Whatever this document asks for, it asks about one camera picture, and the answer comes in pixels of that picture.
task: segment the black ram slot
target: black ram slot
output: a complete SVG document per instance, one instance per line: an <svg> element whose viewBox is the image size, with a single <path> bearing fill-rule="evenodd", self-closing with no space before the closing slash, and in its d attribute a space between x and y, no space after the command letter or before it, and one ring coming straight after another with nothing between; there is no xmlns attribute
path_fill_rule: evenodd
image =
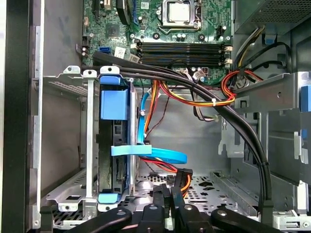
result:
<svg viewBox="0 0 311 233"><path fill-rule="evenodd" d="M224 65L224 44L137 43L137 52L143 64L176 66L221 67Z"/></svg>

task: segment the small chip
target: small chip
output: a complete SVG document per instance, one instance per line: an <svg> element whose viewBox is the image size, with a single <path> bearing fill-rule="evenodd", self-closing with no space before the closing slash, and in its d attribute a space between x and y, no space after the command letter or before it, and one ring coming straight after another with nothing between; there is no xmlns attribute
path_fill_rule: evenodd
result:
<svg viewBox="0 0 311 233"><path fill-rule="evenodd" d="M143 10L149 10L149 3L148 2L141 2L140 8Z"/></svg>
<svg viewBox="0 0 311 233"><path fill-rule="evenodd" d="M129 60L130 62L138 63L139 60L140 60L140 58L137 57L137 56L135 56L135 55L133 55L133 54L130 54L130 56L128 57L128 60Z"/></svg>
<svg viewBox="0 0 311 233"><path fill-rule="evenodd" d="M106 36L108 38L118 38L120 35L120 26L118 24L107 24Z"/></svg>

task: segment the orange wire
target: orange wire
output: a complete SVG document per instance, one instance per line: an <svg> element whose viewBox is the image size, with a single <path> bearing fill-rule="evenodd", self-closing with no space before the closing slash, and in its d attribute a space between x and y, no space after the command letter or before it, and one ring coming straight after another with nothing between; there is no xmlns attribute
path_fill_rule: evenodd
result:
<svg viewBox="0 0 311 233"><path fill-rule="evenodd" d="M190 186L190 183L191 183L190 175L188 175L187 177L188 177L188 182L185 185L185 187L183 187L180 191L185 191Z"/></svg>

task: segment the ventilation holes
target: ventilation holes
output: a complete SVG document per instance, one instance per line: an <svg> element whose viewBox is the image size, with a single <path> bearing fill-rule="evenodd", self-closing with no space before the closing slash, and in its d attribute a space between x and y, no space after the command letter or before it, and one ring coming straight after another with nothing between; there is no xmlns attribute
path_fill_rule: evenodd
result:
<svg viewBox="0 0 311 233"><path fill-rule="evenodd" d="M298 23L311 12L310 0L270 0L252 22Z"/></svg>

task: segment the blue connector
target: blue connector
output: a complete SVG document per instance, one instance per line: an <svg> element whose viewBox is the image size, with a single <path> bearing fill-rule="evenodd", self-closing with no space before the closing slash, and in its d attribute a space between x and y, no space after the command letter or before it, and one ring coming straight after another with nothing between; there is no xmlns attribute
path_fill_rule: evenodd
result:
<svg viewBox="0 0 311 233"><path fill-rule="evenodd" d="M110 47L98 47L98 51L106 53L106 54L111 54L111 48Z"/></svg>

